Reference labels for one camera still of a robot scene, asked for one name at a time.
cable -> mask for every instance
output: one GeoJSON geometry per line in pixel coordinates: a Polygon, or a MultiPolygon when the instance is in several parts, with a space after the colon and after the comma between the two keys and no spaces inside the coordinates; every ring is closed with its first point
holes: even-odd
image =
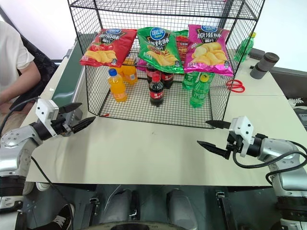
{"type": "Polygon", "coordinates": [[[48,181],[48,183],[50,184],[50,186],[52,188],[54,188],[61,196],[62,198],[65,200],[65,202],[68,204],[69,207],[69,213],[71,216],[71,230],[73,230],[73,214],[72,214],[72,209],[71,209],[71,205],[68,202],[68,200],[66,199],[66,197],[63,195],[63,193],[55,187],[55,185],[49,180],[49,178],[46,176],[46,174],[44,173],[44,171],[42,170],[42,168],[39,166],[39,164],[37,163],[37,161],[34,159],[34,157],[31,156],[31,159],[33,160],[33,162],[35,163],[35,165],[37,166],[38,170],[42,173],[42,175],[44,176],[44,178],[48,181]]]}
{"type": "Polygon", "coordinates": [[[19,103],[19,104],[16,105],[16,106],[14,106],[14,108],[11,109],[11,110],[9,111],[8,114],[6,114],[6,116],[5,116],[5,118],[4,118],[3,122],[2,122],[2,124],[1,124],[1,126],[0,126],[0,136],[2,136],[2,131],[3,131],[3,128],[4,128],[4,126],[5,126],[5,123],[6,123],[7,120],[9,119],[9,116],[12,114],[12,112],[14,112],[20,105],[25,104],[25,103],[28,103],[28,102],[30,102],[30,101],[37,101],[38,98],[40,98],[40,97],[33,97],[33,98],[30,98],[30,99],[28,99],[28,100],[25,100],[25,101],[19,103]]]}
{"type": "Polygon", "coordinates": [[[111,195],[109,196],[109,198],[108,198],[107,201],[106,201],[106,206],[105,206],[104,211],[106,210],[106,207],[107,207],[107,205],[108,205],[108,203],[109,203],[111,197],[113,196],[113,194],[114,194],[120,187],[121,187],[121,184],[120,184],[119,186],[117,186],[117,188],[111,193],[111,195]]]}
{"type": "Polygon", "coordinates": [[[283,159],[284,157],[289,156],[289,155],[292,155],[292,154],[299,154],[299,155],[301,155],[301,156],[303,156],[303,157],[305,158],[305,160],[303,161],[303,163],[301,163],[301,164],[299,164],[299,165],[297,165],[297,166],[294,166],[294,167],[291,167],[291,168],[287,168],[287,169],[282,169],[282,170],[276,170],[276,171],[267,173],[267,174],[265,175],[265,179],[268,181],[269,184],[272,185],[272,182],[270,181],[269,176],[274,175],[274,174],[278,174],[278,173],[285,173],[285,172],[293,171],[293,170],[299,169],[299,168],[301,168],[301,167],[304,167],[304,166],[307,164],[307,149],[306,149],[303,145],[301,145],[301,144],[299,144],[299,143],[296,143],[296,142],[294,142],[294,141],[291,141],[291,142],[292,142],[293,144],[295,144],[295,145],[301,147],[301,148],[304,150],[304,152],[305,152],[306,154],[304,154],[304,153],[302,153],[302,152],[300,152],[300,151],[298,151],[298,150],[293,150],[293,151],[288,151],[288,152],[286,152],[286,153],[284,153],[284,154],[282,154],[282,155],[280,155],[280,156],[274,158],[273,160],[267,161],[267,162],[262,163],[262,164],[244,165],[244,164],[241,164],[241,163],[239,163],[239,162],[237,161],[237,159],[236,159],[236,154],[237,154],[237,152],[234,151],[234,153],[233,153],[233,160],[234,160],[235,164],[238,165],[238,166],[241,167],[241,168],[244,168],[244,169],[256,169],[256,168],[262,168],[262,167],[265,167],[265,166],[269,166],[269,165],[271,165],[271,164],[273,164],[273,163],[275,163],[275,162],[277,162],[277,161],[280,161],[280,160],[283,159]]]}

white table surface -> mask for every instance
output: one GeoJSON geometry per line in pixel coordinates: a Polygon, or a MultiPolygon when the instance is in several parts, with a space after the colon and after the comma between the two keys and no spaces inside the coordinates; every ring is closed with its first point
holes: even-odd
{"type": "MultiPolygon", "coordinates": [[[[236,79],[243,82],[246,91],[231,93],[224,120],[246,115],[255,127],[254,134],[307,146],[307,132],[272,75],[267,73],[262,80],[249,76],[249,66],[256,62],[250,59],[241,65],[236,79]]],[[[49,88],[56,87],[64,67],[65,63],[42,97],[52,97],[49,88]]],[[[84,101],[86,94],[82,92],[79,98],[84,101]]],[[[24,125],[36,120],[32,109],[24,125]]],[[[227,135],[226,129],[98,117],[88,128],[69,138],[59,136],[45,141],[33,156],[55,183],[268,185],[265,180],[268,168],[239,168],[232,159],[210,153],[196,142],[203,140],[225,149],[227,135]]],[[[250,156],[239,160],[245,164],[260,163],[250,156]]],[[[34,164],[27,180],[45,182],[34,164]]]]}

wire mesh basket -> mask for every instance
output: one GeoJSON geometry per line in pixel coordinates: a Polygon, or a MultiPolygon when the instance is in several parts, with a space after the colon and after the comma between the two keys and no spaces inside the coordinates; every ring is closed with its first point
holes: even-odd
{"type": "MultiPolygon", "coordinates": [[[[171,31],[188,29],[189,24],[217,26],[229,30],[226,48],[236,74],[240,62],[236,49],[248,38],[258,22],[264,0],[68,0],[77,38],[84,53],[102,28],[139,29],[147,26],[171,31]]],[[[124,65],[135,65],[140,50],[133,42],[124,65]]],[[[230,91],[230,77],[216,74],[202,108],[189,105],[191,92],[181,88],[183,75],[165,90],[160,107],[151,106],[146,73],[137,70],[138,82],[126,85],[128,99],[117,103],[110,94],[108,67],[86,67],[88,110],[102,117],[188,127],[212,128],[207,120],[223,120],[230,91]]]]}

blue bottle cap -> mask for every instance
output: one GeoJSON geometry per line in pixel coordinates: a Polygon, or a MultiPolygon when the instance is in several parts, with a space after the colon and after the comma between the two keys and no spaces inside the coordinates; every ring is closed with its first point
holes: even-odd
{"type": "Polygon", "coordinates": [[[109,75],[110,75],[111,77],[115,77],[115,76],[117,75],[116,69],[109,69],[109,75]]]}

red scissors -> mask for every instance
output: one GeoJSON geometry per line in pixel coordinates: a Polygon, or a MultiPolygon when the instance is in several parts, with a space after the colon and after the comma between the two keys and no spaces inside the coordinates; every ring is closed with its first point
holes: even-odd
{"type": "Polygon", "coordinates": [[[240,80],[229,80],[226,82],[226,87],[232,92],[242,93],[245,91],[245,87],[243,86],[243,83],[240,80]]]}

